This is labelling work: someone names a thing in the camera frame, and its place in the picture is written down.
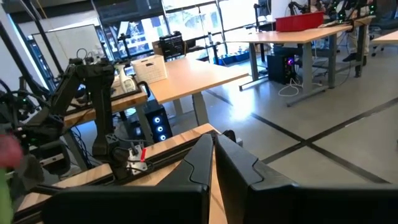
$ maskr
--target standing desk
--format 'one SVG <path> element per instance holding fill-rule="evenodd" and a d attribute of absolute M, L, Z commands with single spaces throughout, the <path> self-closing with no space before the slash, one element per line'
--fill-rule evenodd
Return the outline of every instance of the standing desk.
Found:
<path fill-rule="evenodd" d="M 169 149 L 184 144 L 192 139 L 200 137 L 202 134 L 205 134 L 209 131 L 216 130 L 210 124 L 204 124 L 197 128 L 191 129 L 182 134 L 176 135 L 165 141 L 154 144 L 153 146 L 147 147 L 146 159 L 168 151 Z M 143 185 L 156 185 L 158 184 L 166 175 L 174 170 L 174 168 L 178 165 L 178 162 L 175 162 L 169 166 L 166 166 L 160 170 L 157 170 L 147 176 L 144 176 L 140 179 L 137 179 L 133 182 L 126 184 L 126 186 L 143 186 Z M 79 185 L 84 185 L 89 182 L 93 182 L 98 178 L 102 178 L 106 175 L 111 174 L 111 169 L 109 165 L 103 164 L 101 166 L 95 167 L 89 171 L 78 174 L 74 177 L 61 181 L 55 184 L 57 187 L 76 187 Z M 25 208 L 29 208 L 37 203 L 43 202 L 47 200 L 50 196 L 43 194 L 31 193 L 27 195 L 19 207 L 19 210 L 23 210 Z M 211 198 L 210 198 L 210 219 L 209 223 L 211 224 L 227 224 L 223 199 L 221 197 L 220 186 L 218 184 L 217 171 L 216 171 L 216 161 L 213 157 L 213 169 L 212 169 L 212 177 L 211 177 Z"/>
<path fill-rule="evenodd" d="M 113 95 L 121 95 L 123 94 L 123 90 L 121 89 L 120 86 L 115 88 L 116 91 Z M 124 98 L 114 100 L 112 101 L 112 112 L 117 113 L 120 111 L 124 111 L 126 109 L 132 108 L 133 106 L 136 107 L 137 115 L 142 127 L 142 132 L 145 135 L 145 139 L 147 141 L 152 142 L 152 132 L 150 131 L 150 126 L 148 123 L 148 120 L 146 119 L 145 112 L 143 109 L 144 104 L 147 102 L 148 96 L 147 93 L 142 90 L 141 93 L 137 93 L 135 95 L 131 96 L 126 96 Z M 87 123 L 89 121 L 95 120 L 95 110 L 92 109 L 87 109 L 83 110 L 77 113 L 70 114 L 64 118 L 64 123 L 66 128 L 70 128 L 72 126 L 78 125 L 78 124 L 83 124 Z M 85 164 L 83 160 L 83 153 L 78 146 L 76 139 L 73 137 L 73 134 L 71 131 L 66 132 L 63 137 L 65 138 L 73 156 L 75 156 L 75 159 L 80 167 L 81 170 L 85 171 L 87 170 L 87 165 Z"/>
<path fill-rule="evenodd" d="M 348 65 L 347 67 L 336 70 L 336 51 L 337 51 L 337 33 L 344 32 L 353 28 L 353 26 L 340 25 L 334 27 L 324 27 L 317 29 L 309 29 L 300 32 L 258 32 L 255 34 L 242 35 L 233 37 L 227 42 L 246 42 L 249 43 L 250 51 L 250 62 L 252 71 L 252 81 L 239 86 L 242 91 L 243 86 L 261 81 L 266 81 L 267 76 L 260 77 L 257 69 L 257 55 L 255 51 L 255 44 L 260 43 L 273 43 L 273 44 L 302 44 L 302 49 L 291 49 L 295 50 L 295 54 L 302 55 L 303 58 L 303 94 L 293 98 L 287 102 L 287 106 L 291 106 L 294 103 L 302 101 L 310 96 L 313 96 L 321 91 L 325 91 L 327 88 L 335 87 L 335 75 L 338 72 L 349 69 L 351 66 L 355 66 L 356 77 L 360 77 L 362 73 L 363 64 L 363 53 L 365 43 L 365 29 L 371 22 L 374 16 L 368 16 L 354 21 L 354 27 L 359 27 L 359 38 L 358 38 L 358 54 L 356 63 Z M 315 50 L 311 47 L 311 41 L 329 37 L 329 49 L 328 50 L 317 50 L 317 54 L 321 57 L 328 57 L 329 64 L 328 69 L 328 86 L 321 86 L 319 88 L 312 88 L 312 55 Z"/>
<path fill-rule="evenodd" d="M 328 86 L 322 86 L 316 89 L 312 88 L 312 47 L 311 41 L 321 39 L 324 37 L 329 37 L 330 50 L 334 53 L 330 54 L 331 60 L 329 60 L 329 68 L 335 67 L 336 63 L 336 45 L 337 37 L 336 34 L 351 29 L 350 26 L 344 27 L 328 27 L 328 28 L 317 28 L 309 29 L 300 32 L 258 32 L 255 34 L 249 34 L 244 36 L 234 37 L 228 42 L 247 42 L 249 43 L 250 51 L 250 63 L 251 63 L 251 73 L 252 81 L 249 83 L 257 82 L 259 80 L 264 80 L 266 77 L 260 77 L 257 69 L 257 55 L 255 44 L 259 43 L 272 43 L 272 44 L 302 44 L 302 58 L 303 58 L 303 94 L 296 97 L 292 101 L 288 102 L 287 105 L 291 106 L 293 103 L 299 102 L 317 94 L 321 91 L 325 91 Z M 329 75 L 328 79 L 329 86 L 334 85 L 334 77 Z"/>
<path fill-rule="evenodd" d="M 383 35 L 372 40 L 374 44 L 398 44 L 398 31 Z"/>
<path fill-rule="evenodd" d="M 149 84 L 152 94 L 160 104 L 192 95 L 193 109 L 198 125 L 209 123 L 206 104 L 201 93 L 203 90 L 249 75 L 239 69 L 226 68 L 189 58 L 167 62 L 166 70 L 166 79 Z"/>

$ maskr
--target gray floor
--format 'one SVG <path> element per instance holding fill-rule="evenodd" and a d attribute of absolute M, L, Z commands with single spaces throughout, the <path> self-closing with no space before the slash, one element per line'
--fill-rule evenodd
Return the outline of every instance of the gray floor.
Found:
<path fill-rule="evenodd" d="M 341 50 L 338 61 L 346 56 L 345 49 Z M 218 97 L 208 91 L 204 92 L 210 123 L 220 131 L 234 130 L 244 141 L 246 150 L 260 159 L 268 158 L 299 142 L 262 122 L 262 119 L 302 139 L 308 139 L 397 98 L 397 58 L 396 48 L 386 48 L 377 57 L 368 58 L 362 78 L 353 78 L 353 68 L 347 79 L 347 72 L 338 75 L 337 83 L 345 81 L 341 86 L 291 108 L 285 105 L 287 98 L 278 95 L 282 85 L 276 83 L 261 83 L 242 92 L 238 85 L 245 80 L 212 88 L 211 91 Z M 250 71 L 248 63 L 235 66 Z M 182 99 L 182 105 L 184 112 L 193 109 L 189 97 Z M 171 103 L 166 103 L 165 107 L 169 115 L 174 115 Z M 386 182 L 398 183 L 397 117 L 398 104 L 360 119 L 315 142 L 316 146 L 330 152 L 327 156 L 305 146 L 269 165 L 301 184 L 374 182 L 372 178 L 367 178 L 369 175 Z M 174 134 L 181 133 L 195 127 L 195 115 L 192 112 L 186 113 L 172 119 L 171 124 Z M 84 124 L 80 129 L 90 148 L 95 137 L 95 125 Z"/>

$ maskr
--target computer tower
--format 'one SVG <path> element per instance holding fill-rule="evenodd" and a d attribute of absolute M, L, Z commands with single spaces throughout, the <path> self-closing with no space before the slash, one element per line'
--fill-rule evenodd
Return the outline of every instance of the computer tower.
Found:
<path fill-rule="evenodd" d="M 294 55 L 267 55 L 268 79 L 283 85 L 295 79 Z"/>
<path fill-rule="evenodd" d="M 144 111 L 152 131 L 154 143 L 173 136 L 166 110 L 162 105 L 158 104 L 156 100 L 151 100 L 145 105 Z"/>

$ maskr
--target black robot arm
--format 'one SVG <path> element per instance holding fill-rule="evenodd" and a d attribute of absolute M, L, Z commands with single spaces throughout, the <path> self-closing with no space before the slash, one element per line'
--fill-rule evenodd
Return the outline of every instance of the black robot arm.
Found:
<path fill-rule="evenodd" d="M 90 93 L 96 112 L 97 137 L 93 144 L 93 157 L 109 163 L 117 178 L 127 176 L 126 162 L 129 152 L 119 148 L 114 135 L 111 85 L 114 67 L 106 60 L 94 65 L 84 65 L 82 59 L 70 60 L 62 81 L 51 97 L 50 108 L 43 108 L 24 126 L 30 135 L 42 141 L 54 141 L 65 134 L 63 117 L 81 84 Z"/>

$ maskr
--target metal stand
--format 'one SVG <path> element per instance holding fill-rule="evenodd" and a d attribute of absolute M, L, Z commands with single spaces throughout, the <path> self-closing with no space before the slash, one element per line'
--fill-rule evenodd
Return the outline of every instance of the metal stand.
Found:
<path fill-rule="evenodd" d="M 326 91 L 328 86 L 322 86 L 316 89 L 312 88 L 312 47 L 311 42 L 303 44 L 303 94 L 287 102 L 287 106 L 292 106 L 310 96 L 322 91 Z"/>
<path fill-rule="evenodd" d="M 252 81 L 245 83 L 243 85 L 239 86 L 239 90 L 243 91 L 243 86 L 245 85 L 255 85 L 261 82 L 266 82 L 268 81 L 268 76 L 264 75 L 264 76 L 259 76 L 259 70 L 257 68 L 257 55 L 256 55 L 256 46 L 254 45 L 254 43 L 250 43 L 249 44 L 249 55 L 250 55 L 250 64 L 251 64 L 251 76 L 252 76 Z"/>
<path fill-rule="evenodd" d="M 79 165 L 81 171 L 86 171 L 88 170 L 88 164 L 83 160 L 83 152 L 78 145 L 75 137 L 73 136 L 72 131 L 67 131 L 63 137 L 65 138 L 65 141 L 67 142 L 69 146 L 70 152 L 73 154 L 73 156 L 76 159 L 77 164 Z"/>
<path fill-rule="evenodd" d="M 366 41 L 366 29 L 368 25 L 361 25 L 359 27 L 359 35 L 358 35 L 358 49 L 356 51 L 356 64 L 355 66 L 355 78 L 359 78 L 362 76 L 362 67 L 363 67 L 363 57 L 365 50 L 365 41 Z"/>
<path fill-rule="evenodd" d="M 141 125 L 142 132 L 144 133 L 144 136 L 145 136 L 145 140 L 147 142 L 153 142 L 154 140 L 152 138 L 152 131 L 150 130 L 150 126 L 149 126 L 147 117 L 145 115 L 143 105 L 136 106 L 136 111 L 137 111 L 137 116 L 138 116 L 139 123 Z"/>
<path fill-rule="evenodd" d="M 329 36 L 329 65 L 328 65 L 328 85 L 329 88 L 335 87 L 336 82 L 336 55 L 337 55 L 337 34 Z"/>
<path fill-rule="evenodd" d="M 192 95 L 193 109 L 195 110 L 195 116 L 197 119 L 198 126 L 209 123 L 209 118 L 207 117 L 207 109 L 205 100 L 201 92 L 194 93 Z"/>
<path fill-rule="evenodd" d="M 183 115 L 181 100 L 180 99 L 173 100 L 173 105 L 174 105 L 175 115 L 176 116 Z"/>

